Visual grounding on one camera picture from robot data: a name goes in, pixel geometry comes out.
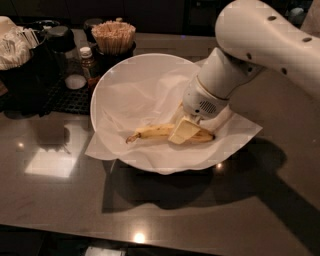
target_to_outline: dark container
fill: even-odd
[[[42,114],[43,106],[48,101],[48,94],[35,62],[36,58],[33,56],[20,67],[0,71],[0,79],[13,96],[22,114]]]
[[[125,59],[133,57],[133,52],[135,49],[136,49],[136,43],[133,42],[132,47],[127,52],[119,55],[109,55],[101,52],[99,50],[99,47],[96,46],[93,51],[93,54],[99,63],[100,71],[101,71],[101,74],[103,75],[114,65],[118,64],[119,62]]]

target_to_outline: cup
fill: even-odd
[[[133,57],[133,52],[135,48],[136,48],[136,43],[133,42],[132,47],[127,52],[119,55],[109,55],[101,52],[99,50],[99,47],[96,46],[94,49],[94,56],[96,57],[99,63],[101,74],[103,75],[105,72],[107,72],[110,68],[112,68],[114,65],[118,64],[119,62],[125,59],[128,59],[130,57]]]

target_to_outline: white paper liner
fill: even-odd
[[[120,159],[138,169],[161,174],[202,170],[234,154],[261,127],[229,108],[219,115],[218,122],[203,123],[215,130],[216,139],[212,142],[187,145],[175,145],[166,140],[125,142],[137,127],[168,123],[188,81],[198,71],[196,65],[185,65],[141,81],[105,86],[101,90],[103,102],[96,102],[103,114],[86,154],[101,160]]]

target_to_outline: banana peel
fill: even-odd
[[[139,127],[126,139],[126,143],[137,139],[166,139],[174,144],[183,144],[209,142],[214,140],[215,136],[199,126],[195,118],[187,115],[180,103],[170,123]]]

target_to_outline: food piece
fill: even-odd
[[[159,124],[159,125],[148,125],[137,128],[133,135],[126,139],[126,143],[134,142],[137,139],[168,139],[173,131],[175,124]],[[214,139],[214,135],[208,130],[200,128],[200,130],[191,138],[188,142],[208,142]]]
[[[168,140],[175,144],[182,144],[196,135],[200,130],[201,127],[198,124],[191,121],[187,116],[183,116],[177,121]]]
[[[148,125],[137,128],[132,136],[129,136],[126,143],[134,142],[136,139],[167,139],[174,124]]]

